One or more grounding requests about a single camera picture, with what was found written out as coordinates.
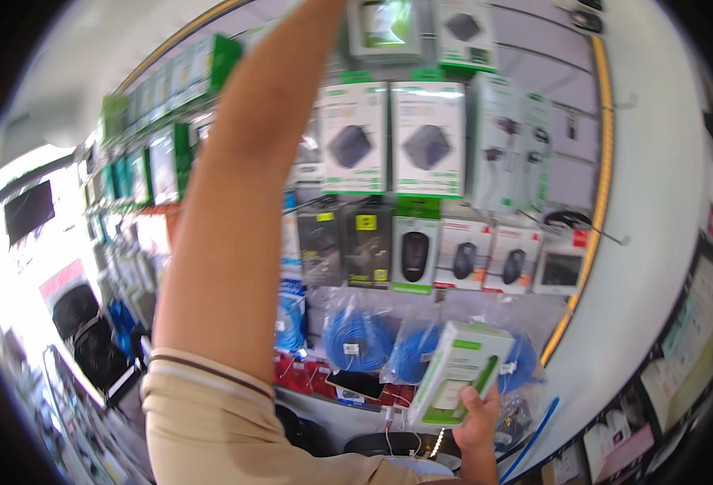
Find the yellow edge trim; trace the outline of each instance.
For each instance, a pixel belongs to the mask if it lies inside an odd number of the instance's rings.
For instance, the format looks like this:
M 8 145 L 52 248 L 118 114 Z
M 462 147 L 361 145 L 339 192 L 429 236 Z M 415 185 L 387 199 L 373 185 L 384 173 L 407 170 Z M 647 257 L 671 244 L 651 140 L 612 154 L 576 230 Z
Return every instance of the yellow edge trim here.
M 604 214 L 607 210 L 609 184 L 613 175 L 613 92 L 609 82 L 609 69 L 607 67 L 604 44 L 601 39 L 594 36 L 591 37 L 591 41 L 594 47 L 596 69 L 599 73 L 599 92 L 602 102 L 602 161 L 599 164 L 599 191 L 596 196 L 594 217 L 591 222 L 593 227 L 601 230 L 604 224 Z M 580 289 L 575 296 L 570 297 L 567 302 L 570 311 L 556 325 L 553 335 L 550 336 L 550 340 L 545 346 L 545 350 L 543 350 L 543 356 L 540 360 L 543 365 L 547 365 L 550 356 L 556 350 L 556 346 L 572 318 L 572 312 L 575 311 L 575 307 L 580 301 L 580 294 L 585 287 L 585 282 L 588 280 L 588 274 L 591 272 L 591 266 L 594 263 L 596 248 L 599 247 L 599 238 L 601 238 L 599 233 L 591 231 L 588 238 L 588 250 L 585 253 L 585 264 L 580 275 Z

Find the black product box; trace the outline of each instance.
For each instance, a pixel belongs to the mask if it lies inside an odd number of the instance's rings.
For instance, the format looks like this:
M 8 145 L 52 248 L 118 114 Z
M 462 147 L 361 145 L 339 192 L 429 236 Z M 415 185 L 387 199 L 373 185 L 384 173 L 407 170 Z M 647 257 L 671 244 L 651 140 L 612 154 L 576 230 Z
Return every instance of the black product box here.
M 341 226 L 342 212 L 334 197 L 325 197 L 297 211 L 304 284 L 342 285 Z
M 389 289 L 391 284 L 391 208 L 380 197 L 343 209 L 345 272 L 349 286 Z

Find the hand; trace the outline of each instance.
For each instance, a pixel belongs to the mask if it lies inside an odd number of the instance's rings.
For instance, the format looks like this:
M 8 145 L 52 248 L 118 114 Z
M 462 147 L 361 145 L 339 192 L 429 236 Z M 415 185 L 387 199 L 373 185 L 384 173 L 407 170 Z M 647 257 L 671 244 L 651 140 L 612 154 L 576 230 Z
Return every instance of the hand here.
M 459 449 L 464 451 L 488 450 L 494 452 L 494 435 L 499 420 L 499 393 L 497 386 L 491 386 L 484 400 L 471 386 L 459 392 L 461 401 L 467 407 L 469 415 L 464 424 L 453 430 L 453 439 Z

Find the beige sleeve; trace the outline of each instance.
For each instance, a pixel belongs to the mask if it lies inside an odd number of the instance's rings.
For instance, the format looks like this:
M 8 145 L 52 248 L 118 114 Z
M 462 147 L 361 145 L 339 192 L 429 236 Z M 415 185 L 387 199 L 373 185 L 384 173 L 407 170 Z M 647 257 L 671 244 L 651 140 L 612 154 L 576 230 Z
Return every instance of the beige sleeve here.
M 142 389 L 151 466 L 160 485 L 409 485 L 440 478 L 420 476 L 382 456 L 314 458 L 286 440 L 271 386 L 194 354 L 156 349 Z

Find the yellow label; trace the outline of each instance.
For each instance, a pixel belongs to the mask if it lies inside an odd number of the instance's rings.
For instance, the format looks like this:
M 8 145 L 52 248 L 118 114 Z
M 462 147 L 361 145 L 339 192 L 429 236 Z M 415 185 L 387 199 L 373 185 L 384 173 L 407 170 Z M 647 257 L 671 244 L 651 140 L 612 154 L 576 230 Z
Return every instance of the yellow label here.
M 375 230 L 378 228 L 378 216 L 362 214 L 356 216 L 356 230 Z

